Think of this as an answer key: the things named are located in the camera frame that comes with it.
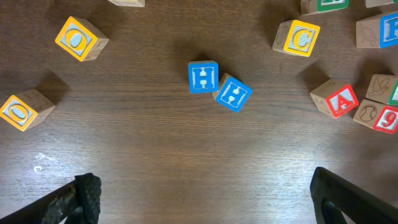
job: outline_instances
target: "blue block with white letter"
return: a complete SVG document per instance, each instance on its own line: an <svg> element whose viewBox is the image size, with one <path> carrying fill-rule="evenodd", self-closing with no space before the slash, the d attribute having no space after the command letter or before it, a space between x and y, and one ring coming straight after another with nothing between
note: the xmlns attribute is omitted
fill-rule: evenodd
<svg viewBox="0 0 398 224"><path fill-rule="evenodd" d="M252 89L227 73L221 79L220 91L214 93L216 101L238 113L251 96Z"/></svg>
<svg viewBox="0 0 398 224"><path fill-rule="evenodd" d="M191 93L218 91L218 64L215 61L190 62L188 73Z"/></svg>
<svg viewBox="0 0 398 224"><path fill-rule="evenodd" d="M380 48L398 44L398 12L381 18Z"/></svg>

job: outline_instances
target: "blue border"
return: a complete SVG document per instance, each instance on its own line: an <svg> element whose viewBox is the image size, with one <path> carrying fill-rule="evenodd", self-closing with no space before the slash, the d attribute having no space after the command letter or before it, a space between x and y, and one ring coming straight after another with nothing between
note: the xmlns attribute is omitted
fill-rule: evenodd
<svg viewBox="0 0 398 224"><path fill-rule="evenodd" d="M227 87L228 87L228 85L230 83L234 83L235 85L241 87L243 90L247 91L247 95L244 97L243 101L241 102L241 104L237 108L234 108L233 106L231 106L231 105L225 103L223 100L221 100L221 97L223 96L223 93L225 92L225 90L227 89ZM216 101L219 102L221 105L229 108L231 111L234 111L235 113L238 113L238 112L241 111L241 109L243 108L244 104L250 98L252 92L253 92L253 90L250 87L248 87L247 85L243 84L241 81L237 80L234 77L229 77L228 80L226 81L225 85L223 86L223 89L218 94L218 96L216 98Z"/></svg>
<svg viewBox="0 0 398 224"><path fill-rule="evenodd" d="M214 88L201 89L196 90L193 86L193 69L194 68L203 68L203 67L214 67L215 68L215 77L214 77ZM218 63L217 62L208 62L208 63L192 63L188 65L188 74L189 74L189 86L191 93L213 93L218 91Z"/></svg>
<svg viewBox="0 0 398 224"><path fill-rule="evenodd" d="M398 17L398 12L392 15L384 16L380 20L380 48L391 47L398 44L398 39L384 42L384 22L389 19Z"/></svg>

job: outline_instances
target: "yellow block face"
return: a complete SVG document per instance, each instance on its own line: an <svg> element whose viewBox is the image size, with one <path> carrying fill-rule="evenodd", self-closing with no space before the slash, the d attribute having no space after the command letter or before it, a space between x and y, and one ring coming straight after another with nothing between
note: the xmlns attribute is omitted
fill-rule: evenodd
<svg viewBox="0 0 398 224"><path fill-rule="evenodd" d="M97 40L93 33L71 16L62 27L55 43L82 62Z"/></svg>
<svg viewBox="0 0 398 224"><path fill-rule="evenodd" d="M2 106L0 117L20 131L25 131L37 116L37 112L12 95Z"/></svg>
<svg viewBox="0 0 398 224"><path fill-rule="evenodd" d="M309 57L317 41L321 27L294 20L286 38L286 52Z"/></svg>

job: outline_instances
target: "wooden table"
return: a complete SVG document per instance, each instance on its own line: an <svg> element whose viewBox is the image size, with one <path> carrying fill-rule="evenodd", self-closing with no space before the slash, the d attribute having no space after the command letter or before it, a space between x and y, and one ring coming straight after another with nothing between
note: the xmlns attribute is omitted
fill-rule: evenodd
<svg viewBox="0 0 398 224"><path fill-rule="evenodd" d="M315 223L323 166L398 206L398 138L319 112L328 77L361 101L374 73L398 74L398 48L357 49L355 22L398 4L300 16L298 0L2 0L0 100L36 88L57 104L24 133L0 121L0 217L92 172L100 223ZM110 38L79 62L54 40L69 16ZM321 26L310 58L271 49L281 22ZM216 60L253 88L242 112L192 95L188 62Z"/></svg>

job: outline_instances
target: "toy block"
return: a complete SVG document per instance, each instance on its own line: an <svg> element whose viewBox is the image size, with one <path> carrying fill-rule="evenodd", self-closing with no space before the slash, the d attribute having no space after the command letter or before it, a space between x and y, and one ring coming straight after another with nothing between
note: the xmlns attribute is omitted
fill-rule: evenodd
<svg viewBox="0 0 398 224"><path fill-rule="evenodd" d="M145 0L108 0L117 6L135 6L144 7Z"/></svg>
<svg viewBox="0 0 398 224"><path fill-rule="evenodd" d="M280 24L273 50L291 55L309 57L321 27L292 20Z"/></svg>
<svg viewBox="0 0 398 224"><path fill-rule="evenodd" d="M364 99L354 115L354 121L371 129L394 134L398 129L398 108Z"/></svg>
<svg viewBox="0 0 398 224"><path fill-rule="evenodd" d="M357 48L385 48L398 44L398 11L356 22Z"/></svg>
<svg viewBox="0 0 398 224"><path fill-rule="evenodd" d="M218 64L215 61L190 62L188 74L191 93L218 91Z"/></svg>
<svg viewBox="0 0 398 224"><path fill-rule="evenodd" d="M54 110L55 105L37 90L12 95L1 107L0 116L20 131L32 128Z"/></svg>
<svg viewBox="0 0 398 224"><path fill-rule="evenodd" d="M301 15L310 15L346 9L349 0L301 0Z"/></svg>
<svg viewBox="0 0 398 224"><path fill-rule="evenodd" d="M398 76L375 74L366 98L386 105L398 105Z"/></svg>
<svg viewBox="0 0 398 224"><path fill-rule="evenodd" d="M310 93L319 111L339 118L358 106L350 84L328 80Z"/></svg>
<svg viewBox="0 0 398 224"><path fill-rule="evenodd" d="M85 19L69 17L55 43L79 61L94 60L109 39Z"/></svg>
<svg viewBox="0 0 398 224"><path fill-rule="evenodd" d="M398 2L398 0L366 0L366 7L376 7L376 6L383 6L386 4L392 4Z"/></svg>
<svg viewBox="0 0 398 224"><path fill-rule="evenodd" d="M241 111L252 92L250 87L225 73L220 80L220 90L213 93L213 97L223 106L238 113Z"/></svg>

